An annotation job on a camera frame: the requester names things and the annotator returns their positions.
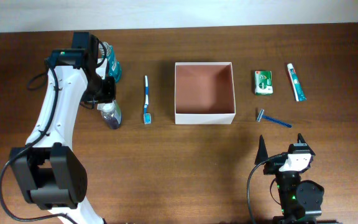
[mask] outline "white wall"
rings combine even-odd
[[[358,22],[358,0],[0,0],[0,32]]]

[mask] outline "cable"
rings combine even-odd
[[[16,221],[20,221],[20,222],[33,222],[33,221],[39,221],[39,220],[45,220],[48,218],[55,218],[55,217],[64,217],[67,220],[69,220],[70,222],[72,222],[72,224],[77,224],[77,222],[75,222],[72,218],[70,218],[69,216],[67,216],[66,213],[58,213],[58,214],[53,214],[53,215],[45,215],[45,216],[41,216],[41,217],[35,217],[35,218],[20,218],[15,216],[6,206],[6,203],[4,201],[4,196],[2,194],[2,179],[4,177],[5,171],[6,169],[14,162],[16,161],[18,158],[26,155],[30,149],[32,148],[32,146],[36,145],[46,134],[47,131],[52,123],[53,117],[55,115],[55,111],[56,111],[56,106],[57,106],[57,100],[58,100],[58,94],[59,94],[59,84],[58,84],[58,80],[57,80],[57,76],[55,73],[55,70],[53,68],[50,68],[53,74],[53,79],[55,80],[55,98],[53,99],[53,105],[52,105],[52,110],[50,112],[50,116],[47,122],[47,125],[45,126],[45,129],[43,131],[40,131],[40,136],[34,140],[32,143],[29,143],[25,146],[25,148],[23,149],[23,151],[19,152],[16,156],[14,156],[13,158],[9,159],[4,167],[1,170],[0,173],[0,204],[2,206],[2,208],[4,209],[5,213],[10,216],[12,219],[16,220]]]
[[[260,167],[261,165],[265,164],[266,162],[268,161],[271,161],[272,159],[275,159],[275,158],[278,158],[278,157],[282,157],[284,154],[277,154],[275,156],[272,156],[272,157],[269,157],[268,159],[266,159],[265,161],[262,161],[260,162],[258,165],[256,165],[251,173],[249,174],[248,176],[248,181],[247,181],[247,203],[248,203],[248,211],[249,211],[249,216],[251,218],[251,221],[253,224],[256,224],[256,221],[255,221],[255,218],[252,214],[252,209],[251,209],[251,203],[250,203],[250,200],[249,200],[249,186],[250,186],[250,182],[251,182],[251,177],[252,177],[252,174],[254,174],[255,170],[258,169],[258,167]]]
[[[276,200],[274,199],[273,194],[272,194],[272,186],[273,186],[273,184],[274,184],[275,181],[276,181],[276,178],[274,178],[274,179],[272,180],[272,183],[270,184],[270,195],[272,196],[272,199],[273,199],[277,204],[281,205],[278,201],[276,201]]]
[[[40,84],[39,86],[37,87],[34,87],[34,88],[31,88],[30,85],[31,83],[33,83],[34,81],[36,81],[38,78],[42,77],[42,76],[45,76],[44,78],[44,82],[42,84]],[[29,91],[35,91],[35,90],[39,90],[41,89],[43,86],[45,86],[47,84],[47,80],[48,80],[48,76],[47,76],[47,73],[46,72],[43,72],[41,74],[38,74],[34,77],[32,77],[29,82],[27,83],[27,85],[25,86],[27,88],[27,90]]]
[[[104,62],[104,59],[106,59],[106,57],[107,57],[107,49],[106,49],[106,46],[104,46],[103,43],[100,43],[100,40],[99,40],[99,39],[98,39],[98,44],[102,45],[102,48],[103,48],[103,51],[104,51],[104,57],[103,57],[102,61],[96,65],[96,68],[99,68],[100,66],[102,66],[102,64],[103,64],[103,62]]]

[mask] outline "blue razor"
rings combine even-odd
[[[147,79],[147,75],[144,76],[144,85],[145,85],[145,100],[144,100],[143,121],[144,124],[151,124],[152,116],[147,112],[147,107],[149,106],[149,80]]]
[[[266,119],[266,120],[268,120],[268,121],[271,121],[271,122],[273,122],[273,123],[282,125],[282,126],[287,127],[287,128],[291,128],[291,127],[292,127],[292,125],[290,125],[290,124],[284,123],[283,121],[279,121],[279,120],[277,120],[277,119],[274,119],[274,118],[271,118],[271,117],[269,117],[269,116],[264,115],[264,112],[265,112],[265,110],[263,110],[263,109],[260,110],[259,115],[258,115],[258,118],[256,119],[256,121],[260,122],[260,120],[261,120],[262,118],[264,118],[264,119]]]

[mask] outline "teal bottle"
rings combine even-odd
[[[116,54],[112,49],[112,45],[109,45],[107,42],[103,42],[107,50],[106,59],[109,61],[109,76],[114,77],[116,79],[116,83],[121,79],[122,70],[119,62],[117,61]],[[102,53],[102,57],[104,57],[104,49],[99,44],[100,52]]]

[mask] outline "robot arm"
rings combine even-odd
[[[28,152],[11,163],[17,183],[27,203],[35,203],[52,214],[64,213],[77,223],[106,223],[93,210],[85,197],[85,168],[75,157],[72,146],[73,128],[80,102],[110,103],[115,99],[113,77],[106,77],[108,61],[98,61],[99,40],[87,32],[75,32],[71,49],[54,50],[47,59],[48,87],[40,116],[26,141],[31,144],[46,135]],[[50,126],[55,98],[55,77],[58,98]],[[10,158],[25,147],[13,148]],[[50,161],[51,168],[40,167]],[[59,217],[64,224],[72,223]]]

